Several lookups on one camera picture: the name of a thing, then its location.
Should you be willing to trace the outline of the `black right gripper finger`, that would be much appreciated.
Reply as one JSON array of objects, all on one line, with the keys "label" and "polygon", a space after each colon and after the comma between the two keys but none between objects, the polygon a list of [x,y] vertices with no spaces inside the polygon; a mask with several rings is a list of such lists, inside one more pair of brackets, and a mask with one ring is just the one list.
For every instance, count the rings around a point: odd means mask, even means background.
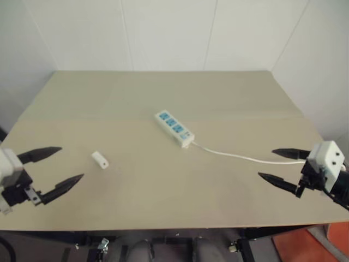
[{"label": "black right gripper finger", "polygon": [[285,157],[285,158],[289,158],[289,159],[306,160],[310,154],[310,151],[300,150],[300,149],[296,149],[296,148],[278,148],[278,149],[272,150],[272,153],[277,154],[277,155],[282,156],[282,157]]},{"label": "black right gripper finger", "polygon": [[288,191],[293,195],[296,194],[297,186],[295,184],[286,182],[283,178],[271,174],[258,172],[258,175],[273,186]]}]

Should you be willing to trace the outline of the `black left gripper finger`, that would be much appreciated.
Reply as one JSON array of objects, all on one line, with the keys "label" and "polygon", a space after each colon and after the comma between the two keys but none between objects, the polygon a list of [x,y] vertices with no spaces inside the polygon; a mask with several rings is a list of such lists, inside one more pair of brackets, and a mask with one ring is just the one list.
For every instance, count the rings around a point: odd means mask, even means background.
[{"label": "black left gripper finger", "polygon": [[84,174],[76,175],[60,182],[59,184],[56,184],[53,190],[40,195],[41,203],[46,205],[61,197],[63,194],[70,191],[83,176]]},{"label": "black left gripper finger", "polygon": [[36,163],[62,150],[61,147],[44,147],[17,155],[22,164]]}]

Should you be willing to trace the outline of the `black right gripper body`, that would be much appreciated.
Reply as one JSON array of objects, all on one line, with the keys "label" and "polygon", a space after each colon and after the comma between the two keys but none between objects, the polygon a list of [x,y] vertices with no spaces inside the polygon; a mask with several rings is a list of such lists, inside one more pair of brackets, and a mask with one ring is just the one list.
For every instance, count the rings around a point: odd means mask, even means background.
[{"label": "black right gripper body", "polygon": [[301,198],[306,188],[310,190],[319,190],[328,194],[329,192],[325,187],[326,182],[327,178],[324,175],[324,170],[320,169],[320,171],[317,172],[309,161],[306,160],[301,170],[301,178],[298,182],[295,196]]}]

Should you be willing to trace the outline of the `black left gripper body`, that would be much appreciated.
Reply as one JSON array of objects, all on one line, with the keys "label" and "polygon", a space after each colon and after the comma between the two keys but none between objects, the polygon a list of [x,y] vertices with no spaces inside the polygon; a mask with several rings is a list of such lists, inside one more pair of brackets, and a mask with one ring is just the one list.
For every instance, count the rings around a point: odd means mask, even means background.
[{"label": "black left gripper body", "polygon": [[35,206],[42,204],[43,201],[39,193],[32,187],[32,182],[32,178],[28,175],[26,170],[24,170],[17,178],[14,185],[4,188],[1,196],[9,207],[21,204],[27,200],[31,201]]}]

